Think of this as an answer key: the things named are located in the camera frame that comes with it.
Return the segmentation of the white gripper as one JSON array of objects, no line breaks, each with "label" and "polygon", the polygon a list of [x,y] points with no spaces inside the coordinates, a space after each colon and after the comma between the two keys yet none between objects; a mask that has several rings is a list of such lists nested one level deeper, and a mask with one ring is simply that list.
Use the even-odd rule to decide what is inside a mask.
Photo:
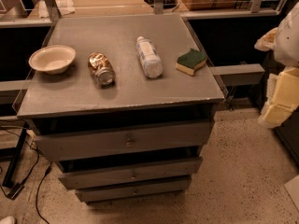
[{"label": "white gripper", "polygon": [[299,106],[299,69],[286,67],[278,75],[270,74],[266,89],[267,101],[258,118],[265,128],[279,127]]}]

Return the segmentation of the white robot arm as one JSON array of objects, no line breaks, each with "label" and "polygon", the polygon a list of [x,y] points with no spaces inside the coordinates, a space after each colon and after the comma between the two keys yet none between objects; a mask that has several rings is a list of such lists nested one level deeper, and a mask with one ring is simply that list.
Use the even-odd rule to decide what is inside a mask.
[{"label": "white robot arm", "polygon": [[258,39],[254,48],[272,50],[275,61],[285,66],[278,75],[269,75],[266,101],[258,119],[261,125],[273,129],[299,107],[299,3],[278,27]]}]

